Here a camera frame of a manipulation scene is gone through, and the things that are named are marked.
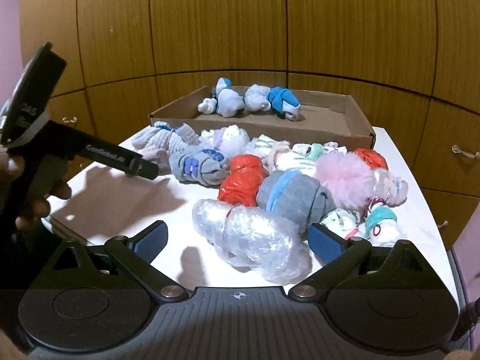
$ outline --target metal screw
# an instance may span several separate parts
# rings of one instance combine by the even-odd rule
[[[293,293],[300,298],[310,298],[317,292],[312,286],[296,286],[292,289]]]
[[[183,288],[180,286],[166,286],[160,290],[165,298],[177,298],[183,294]]]

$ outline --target sock ball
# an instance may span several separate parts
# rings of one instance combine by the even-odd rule
[[[330,190],[337,208],[359,211],[374,194],[374,172],[352,152],[332,151],[320,156],[315,177]]]

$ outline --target cardboard box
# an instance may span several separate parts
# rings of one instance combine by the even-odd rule
[[[248,87],[237,86],[232,89],[243,96]],[[230,118],[218,114],[200,114],[197,105],[204,98],[211,97],[211,89],[203,87],[150,114],[150,124],[153,126],[158,120],[172,127],[187,123],[197,134],[202,130],[236,124],[244,128],[250,138],[265,134],[275,140],[287,140],[292,145],[335,141],[349,150],[374,147],[374,129],[353,97],[318,91],[292,92],[301,103],[303,119],[300,121],[281,119],[273,112],[241,114]]]

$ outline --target drawer pull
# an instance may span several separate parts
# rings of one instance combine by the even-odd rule
[[[441,229],[445,226],[448,226],[448,221],[443,221],[443,223],[441,225],[437,225],[437,228]]]
[[[77,124],[77,118],[76,116],[73,117],[73,119],[68,119],[68,117],[64,117],[63,119],[63,123],[65,124],[69,124],[69,123],[72,123],[72,124]]]
[[[463,154],[465,157],[472,158],[474,160],[480,160],[480,151],[477,151],[476,154],[469,153],[467,151],[461,150],[458,145],[453,145],[452,146],[452,153],[455,154]]]

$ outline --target wooden cabinet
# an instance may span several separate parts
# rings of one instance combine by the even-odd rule
[[[130,79],[87,88],[98,136],[120,143],[149,124],[160,107],[155,77]]]
[[[50,99],[47,110],[50,118],[57,123],[65,123],[78,130],[95,135],[85,91],[54,97]]]
[[[78,0],[78,33],[87,86],[154,74],[148,0]]]
[[[372,126],[383,127],[411,167],[427,116],[429,99],[380,85],[307,74],[290,74],[289,87],[351,95]]]
[[[480,112],[480,0],[436,0],[433,95]]]
[[[437,225],[440,226],[443,244],[449,250],[469,222],[480,199],[425,189],[422,192]]]
[[[431,95],[435,0],[287,0],[289,70]]]
[[[157,73],[287,68],[285,0],[150,0]]]
[[[79,91],[53,97],[47,106],[50,119],[57,123],[65,123],[87,134],[95,135],[95,128],[88,110],[86,91]],[[76,156],[68,165],[68,174],[64,180],[68,181],[81,172],[92,161]]]
[[[53,94],[77,91],[85,87],[77,37],[76,0],[21,0],[20,44],[26,64],[45,42],[67,61]]]
[[[214,71],[166,74],[157,76],[160,104],[168,104],[202,86],[211,86],[214,88],[220,77],[228,78],[232,81],[232,85],[238,86],[259,84],[270,87],[285,87],[287,85],[287,75],[281,72]]]
[[[422,188],[480,196],[480,159],[454,154],[452,146],[480,152],[480,116],[432,100],[413,174]]]

